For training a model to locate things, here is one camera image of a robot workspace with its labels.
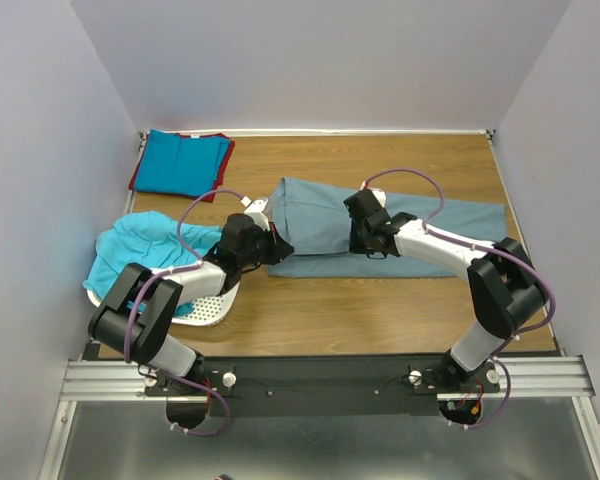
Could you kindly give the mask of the grey-blue t shirt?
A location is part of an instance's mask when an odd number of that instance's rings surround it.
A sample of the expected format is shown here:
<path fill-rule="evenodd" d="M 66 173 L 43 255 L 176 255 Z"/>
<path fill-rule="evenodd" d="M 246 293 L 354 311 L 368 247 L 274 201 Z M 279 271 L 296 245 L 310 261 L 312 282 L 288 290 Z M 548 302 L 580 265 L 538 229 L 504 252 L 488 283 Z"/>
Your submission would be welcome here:
<path fill-rule="evenodd" d="M 385 225 L 389 253 L 366 255 L 350 250 L 352 219 L 344 201 L 355 189 L 291 177 L 283 178 L 271 196 L 272 220 L 279 235 L 294 249 L 270 266 L 271 276 L 288 278 L 467 278 L 467 268 L 487 247 L 508 236 L 506 207 L 497 203 L 447 200 L 427 225 L 424 217 L 439 206 L 437 198 L 388 193 L 385 209 L 400 221 Z"/>

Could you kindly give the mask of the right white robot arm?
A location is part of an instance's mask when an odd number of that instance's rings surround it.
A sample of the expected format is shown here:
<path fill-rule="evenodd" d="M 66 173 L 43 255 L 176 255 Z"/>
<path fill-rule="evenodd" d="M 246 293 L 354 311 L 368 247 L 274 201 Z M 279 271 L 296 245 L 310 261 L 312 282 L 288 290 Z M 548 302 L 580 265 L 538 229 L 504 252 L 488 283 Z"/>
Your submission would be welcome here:
<path fill-rule="evenodd" d="M 489 357 L 524 329 L 550 301 L 522 245 L 479 241 L 438 229 L 412 214 L 390 215 L 379 190 L 362 188 L 344 201 L 351 219 L 349 250 L 371 257 L 413 258 L 466 281 L 475 321 L 423 380 L 460 392 Z"/>

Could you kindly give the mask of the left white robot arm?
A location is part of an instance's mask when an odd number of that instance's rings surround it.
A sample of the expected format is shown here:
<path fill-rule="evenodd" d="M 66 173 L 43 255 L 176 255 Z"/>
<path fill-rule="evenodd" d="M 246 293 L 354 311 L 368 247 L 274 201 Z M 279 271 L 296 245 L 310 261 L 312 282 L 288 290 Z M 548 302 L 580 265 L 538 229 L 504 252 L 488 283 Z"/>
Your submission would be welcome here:
<path fill-rule="evenodd" d="M 232 214 L 219 241 L 193 264 L 161 271 L 126 265 L 92 316 L 89 336 L 127 362 L 164 372 L 177 393 L 192 394 L 204 381 L 204 357 L 169 334 L 178 305 L 227 294 L 246 271 L 279 264 L 293 252 L 272 222 Z"/>

